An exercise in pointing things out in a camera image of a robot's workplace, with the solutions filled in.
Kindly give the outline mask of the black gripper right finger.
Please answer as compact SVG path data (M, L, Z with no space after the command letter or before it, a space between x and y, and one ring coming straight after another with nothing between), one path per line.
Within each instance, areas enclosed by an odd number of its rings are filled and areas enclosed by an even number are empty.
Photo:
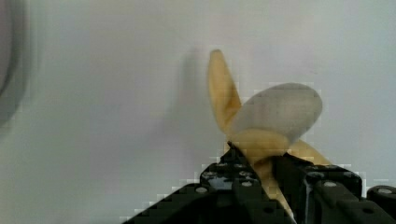
M362 196L362 180L337 165L319 165L288 153L272 158L272 173L297 224L395 224L395 188Z

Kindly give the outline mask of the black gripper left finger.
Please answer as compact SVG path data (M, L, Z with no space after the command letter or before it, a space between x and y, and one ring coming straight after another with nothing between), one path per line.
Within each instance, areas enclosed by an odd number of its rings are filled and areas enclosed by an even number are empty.
M234 145L188 184L122 224L294 224L267 196L247 158Z

